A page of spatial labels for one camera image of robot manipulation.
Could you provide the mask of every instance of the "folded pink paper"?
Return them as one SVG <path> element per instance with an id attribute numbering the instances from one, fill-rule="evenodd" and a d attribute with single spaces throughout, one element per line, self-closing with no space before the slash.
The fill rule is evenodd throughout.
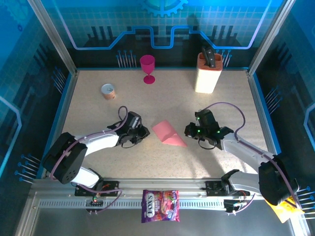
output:
<path id="1" fill-rule="evenodd" d="M 160 122 L 152 129 L 162 143 L 187 147 L 187 144 L 185 144 L 183 139 L 178 135 L 176 130 L 167 120 Z"/>

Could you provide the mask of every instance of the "beige table surface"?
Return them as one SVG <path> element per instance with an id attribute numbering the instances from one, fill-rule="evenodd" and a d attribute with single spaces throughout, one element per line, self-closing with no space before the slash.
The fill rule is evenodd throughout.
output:
<path id="1" fill-rule="evenodd" d="M 235 156 L 221 151 L 204 150 L 196 140 L 185 137 L 185 126 L 194 122 L 194 112 L 219 102 L 239 106 L 247 119 L 238 133 L 259 148 L 266 149 L 257 111 L 244 71 L 222 72 L 212 94 L 196 93 L 193 89 L 194 70 L 156 70 L 156 82 L 147 85 L 145 74 L 130 71 L 81 71 L 63 131 L 72 135 L 87 135 L 101 131 L 119 121 L 117 110 L 126 105 L 130 111 L 141 115 L 149 135 L 139 145 L 130 149 L 106 148 L 88 155 L 84 166 L 103 177 L 125 178 L 202 178 L 221 177 L 239 169 L 255 171 Z M 106 101 L 100 93 L 103 84 L 112 83 L 116 98 Z M 242 124 L 238 111 L 227 105 L 214 106 L 212 112 L 220 126 L 235 130 Z M 168 120 L 188 147 L 165 145 L 160 142 L 152 127 Z"/>

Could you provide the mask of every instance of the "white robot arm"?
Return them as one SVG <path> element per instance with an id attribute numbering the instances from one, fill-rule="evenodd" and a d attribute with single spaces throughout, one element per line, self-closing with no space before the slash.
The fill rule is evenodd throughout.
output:
<path id="1" fill-rule="evenodd" d="M 118 128 L 116 125 L 121 122 L 108 126 L 108 130 L 103 131 L 104 135 L 96 137 L 82 138 L 69 133 L 61 134 L 44 157 L 44 168 L 52 172 L 62 155 L 66 155 L 55 169 L 54 177 L 62 184 L 73 182 L 95 191 L 101 190 L 102 177 L 92 169 L 82 167 L 84 157 L 103 148 L 123 147 L 128 141 L 136 145 L 150 134 L 142 125 L 140 115 L 135 112 L 128 112 L 125 123 Z"/>
<path id="2" fill-rule="evenodd" d="M 225 174 L 218 189 L 226 194 L 237 190 L 250 191 L 262 195 L 269 203 L 278 205 L 298 191 L 296 179 L 290 179 L 286 166 L 289 161 L 284 155 L 274 155 L 240 138 L 233 130 L 219 127 L 212 112 L 208 109 L 196 112 L 197 122 L 185 128 L 185 135 L 200 141 L 208 141 L 213 148 L 227 151 L 248 165 L 258 174 L 232 170 Z"/>

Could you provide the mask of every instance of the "yellow sticky note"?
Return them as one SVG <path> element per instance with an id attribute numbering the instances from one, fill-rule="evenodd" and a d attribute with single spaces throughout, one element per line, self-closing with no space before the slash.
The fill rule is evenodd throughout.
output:
<path id="1" fill-rule="evenodd" d="M 295 202 L 292 197 L 289 197 L 287 201 L 291 202 L 295 205 Z M 287 203 L 286 201 L 283 201 L 277 206 L 271 205 L 269 202 L 266 201 L 266 203 L 271 207 L 271 209 L 276 213 L 277 217 L 280 219 L 281 223 L 284 223 L 287 221 L 291 216 L 295 214 L 304 214 L 304 211 L 301 209 L 297 209 L 291 204 Z"/>

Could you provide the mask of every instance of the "pink wine glass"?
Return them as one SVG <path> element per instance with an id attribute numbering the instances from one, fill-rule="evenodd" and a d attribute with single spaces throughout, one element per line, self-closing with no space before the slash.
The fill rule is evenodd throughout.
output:
<path id="1" fill-rule="evenodd" d="M 156 59 L 151 55 L 144 55 L 140 58 L 141 68 L 144 73 L 148 74 L 143 81 L 148 85 L 153 84 L 156 80 L 153 75 L 150 75 L 154 71 L 155 62 Z"/>

